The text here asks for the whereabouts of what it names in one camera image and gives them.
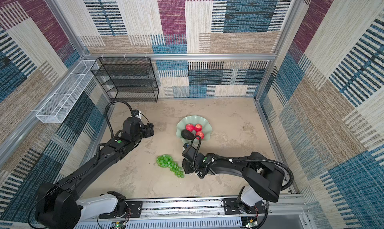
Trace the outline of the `green fake grape bunch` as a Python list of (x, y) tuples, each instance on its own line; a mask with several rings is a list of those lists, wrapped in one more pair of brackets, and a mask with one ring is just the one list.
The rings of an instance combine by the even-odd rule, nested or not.
[(161, 168), (168, 168), (178, 178), (184, 178), (184, 170), (173, 160), (170, 155), (161, 155), (156, 159), (156, 163)]

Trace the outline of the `red fake apple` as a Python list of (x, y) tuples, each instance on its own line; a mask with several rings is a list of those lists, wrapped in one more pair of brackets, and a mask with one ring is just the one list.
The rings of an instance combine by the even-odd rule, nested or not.
[(189, 132), (193, 132), (195, 130), (195, 126), (193, 124), (187, 124), (185, 129)]
[(196, 136), (200, 137), (201, 140), (203, 140), (204, 137), (205, 137), (205, 135), (204, 135), (204, 133), (202, 131), (196, 132)]
[(203, 126), (201, 124), (196, 124), (194, 126), (194, 129), (196, 132), (199, 132), (199, 131), (202, 131), (203, 130)]

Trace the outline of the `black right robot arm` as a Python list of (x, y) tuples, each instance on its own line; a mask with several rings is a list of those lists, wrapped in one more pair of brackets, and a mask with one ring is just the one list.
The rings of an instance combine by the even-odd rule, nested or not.
[(248, 185), (241, 189), (233, 202), (233, 208), (243, 214), (249, 214), (263, 200), (278, 202), (281, 191), (293, 183), (293, 173), (286, 165), (269, 160), (257, 152), (248, 157), (231, 158), (216, 154), (203, 155), (189, 143), (184, 144), (183, 148), (182, 167), (186, 174), (195, 173), (200, 179), (206, 175), (225, 174), (246, 180)]

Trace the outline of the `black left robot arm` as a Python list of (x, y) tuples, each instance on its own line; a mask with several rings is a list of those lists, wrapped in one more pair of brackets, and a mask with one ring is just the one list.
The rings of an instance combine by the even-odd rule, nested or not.
[(35, 211), (29, 213), (48, 229), (72, 229), (79, 222), (100, 214), (126, 211), (125, 197), (108, 192), (99, 197), (80, 200), (83, 192), (107, 169), (121, 161), (139, 146), (144, 138), (154, 135), (152, 123), (143, 124), (140, 118), (129, 117), (122, 130), (97, 146), (96, 155), (64, 179), (40, 185)]

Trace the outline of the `green scalloped fruit bowl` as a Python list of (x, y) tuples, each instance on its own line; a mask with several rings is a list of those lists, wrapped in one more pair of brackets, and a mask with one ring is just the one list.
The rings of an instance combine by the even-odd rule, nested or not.
[(198, 134), (201, 136), (201, 140), (195, 139), (194, 146), (197, 146), (199, 142), (206, 142), (210, 139), (213, 128), (209, 121), (200, 116), (187, 116), (177, 124), (176, 136), (182, 140), (182, 142), (190, 143), (193, 137)]

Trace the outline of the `aluminium front rail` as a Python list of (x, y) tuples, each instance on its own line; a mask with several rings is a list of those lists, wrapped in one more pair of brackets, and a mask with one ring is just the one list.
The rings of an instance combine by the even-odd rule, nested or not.
[(315, 220), (302, 195), (282, 195), (267, 203), (264, 214), (226, 215), (222, 197), (128, 199), (143, 201), (139, 218), (79, 222), (73, 229), (315, 229)]

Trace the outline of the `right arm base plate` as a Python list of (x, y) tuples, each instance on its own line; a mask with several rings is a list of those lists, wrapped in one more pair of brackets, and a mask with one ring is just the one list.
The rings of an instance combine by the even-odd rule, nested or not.
[(257, 202), (251, 207), (237, 198), (225, 198), (221, 201), (221, 206), (224, 208), (226, 215), (264, 214), (266, 212), (266, 204), (264, 202)]

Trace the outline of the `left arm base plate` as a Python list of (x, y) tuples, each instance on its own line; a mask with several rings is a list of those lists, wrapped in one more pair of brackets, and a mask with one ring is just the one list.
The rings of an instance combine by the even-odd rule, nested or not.
[(139, 218), (142, 212), (143, 201), (126, 201), (123, 210), (117, 209), (111, 213), (98, 216), (99, 219), (127, 219)]

